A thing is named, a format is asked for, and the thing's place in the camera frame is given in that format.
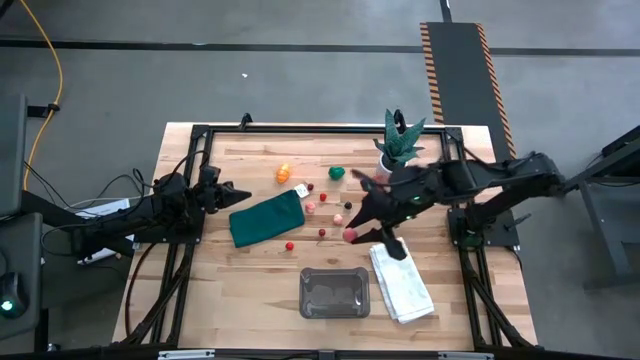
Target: white towel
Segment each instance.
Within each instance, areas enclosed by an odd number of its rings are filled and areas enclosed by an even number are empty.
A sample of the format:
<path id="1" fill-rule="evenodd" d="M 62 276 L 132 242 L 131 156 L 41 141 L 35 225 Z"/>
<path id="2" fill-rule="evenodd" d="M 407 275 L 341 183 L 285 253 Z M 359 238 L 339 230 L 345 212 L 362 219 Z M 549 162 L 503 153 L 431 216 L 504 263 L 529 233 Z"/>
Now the white towel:
<path id="1" fill-rule="evenodd" d="M 372 246 L 369 254 L 391 318 L 405 324 L 435 309 L 404 240 L 398 240 L 407 252 L 402 261 L 390 257 L 384 244 Z"/>

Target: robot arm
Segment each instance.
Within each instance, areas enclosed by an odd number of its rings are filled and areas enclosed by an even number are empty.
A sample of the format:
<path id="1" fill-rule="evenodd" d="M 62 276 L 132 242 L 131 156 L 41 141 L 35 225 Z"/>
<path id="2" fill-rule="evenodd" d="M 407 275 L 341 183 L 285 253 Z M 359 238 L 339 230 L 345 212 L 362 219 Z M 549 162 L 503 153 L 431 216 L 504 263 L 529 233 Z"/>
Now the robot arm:
<path id="1" fill-rule="evenodd" d="M 372 219 L 378 220 L 381 227 L 357 237 L 352 244 L 382 242 L 389 255 L 398 260 L 404 259 L 406 253 L 393 228 L 434 204 L 468 203 L 487 188 L 505 186 L 502 193 L 486 203 L 468 204 L 465 208 L 462 225 L 468 231 L 477 231 L 530 197 L 555 194 L 564 181 L 553 161 L 540 153 L 491 164 L 478 159 L 408 166 L 394 171 L 388 184 L 379 184 L 357 170 L 353 170 L 353 175 L 360 179 L 367 194 L 362 209 L 347 227 L 354 228 Z"/>
<path id="2" fill-rule="evenodd" d="M 231 181 L 218 184 L 219 176 L 219 168 L 204 166 L 191 188 L 179 173 L 163 176 L 153 186 L 153 194 L 132 208 L 92 218 L 79 228 L 74 236 L 79 258 L 108 248 L 110 240 L 129 234 L 135 234 L 138 242 L 195 237 L 191 235 L 202 228 L 205 212 L 215 214 L 251 197 L 250 192 L 235 189 Z"/>

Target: white pot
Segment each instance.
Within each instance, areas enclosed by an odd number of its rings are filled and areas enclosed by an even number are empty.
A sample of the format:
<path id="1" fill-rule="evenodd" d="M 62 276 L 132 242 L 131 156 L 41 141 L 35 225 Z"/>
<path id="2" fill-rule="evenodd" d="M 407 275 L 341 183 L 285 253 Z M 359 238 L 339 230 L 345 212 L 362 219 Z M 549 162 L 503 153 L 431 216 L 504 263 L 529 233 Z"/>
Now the white pot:
<path id="1" fill-rule="evenodd" d="M 382 183 L 389 182 L 389 176 L 391 176 L 392 171 L 387 169 L 382 164 L 382 157 L 384 154 L 380 154 L 380 158 L 378 159 L 378 166 L 376 167 L 376 180 Z"/>

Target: orange toy fruit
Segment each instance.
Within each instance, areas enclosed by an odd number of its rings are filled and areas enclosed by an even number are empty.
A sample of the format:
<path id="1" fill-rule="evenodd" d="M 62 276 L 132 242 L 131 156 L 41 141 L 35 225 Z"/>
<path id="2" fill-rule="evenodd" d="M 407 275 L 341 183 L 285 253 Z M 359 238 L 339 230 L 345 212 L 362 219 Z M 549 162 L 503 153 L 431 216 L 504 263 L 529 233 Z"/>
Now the orange toy fruit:
<path id="1" fill-rule="evenodd" d="M 276 171 L 276 181 L 278 184 L 283 184 L 285 181 L 289 179 L 291 175 L 291 171 L 289 170 L 289 164 L 282 164 L 278 171 Z"/>

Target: pink ball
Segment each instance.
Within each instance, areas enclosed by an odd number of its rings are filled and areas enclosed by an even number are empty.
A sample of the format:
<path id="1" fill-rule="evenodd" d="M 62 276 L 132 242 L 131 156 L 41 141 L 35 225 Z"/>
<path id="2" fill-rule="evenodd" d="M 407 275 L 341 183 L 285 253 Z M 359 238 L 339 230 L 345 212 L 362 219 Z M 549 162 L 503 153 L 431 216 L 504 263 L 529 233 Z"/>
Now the pink ball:
<path id="1" fill-rule="evenodd" d="M 335 214 L 335 215 L 333 216 L 333 224 L 334 224 L 334 225 L 338 225 L 338 226 L 342 225 L 342 215 L 340 215 L 340 214 Z"/>
<path id="2" fill-rule="evenodd" d="M 357 237 L 358 237 L 358 232 L 355 231 L 353 228 L 346 228 L 342 232 L 342 239 L 348 243 L 352 242 Z"/>
<path id="3" fill-rule="evenodd" d="M 307 214 L 313 214 L 314 212 L 316 212 L 316 204 L 308 202 L 304 205 L 304 210 L 307 212 Z"/>

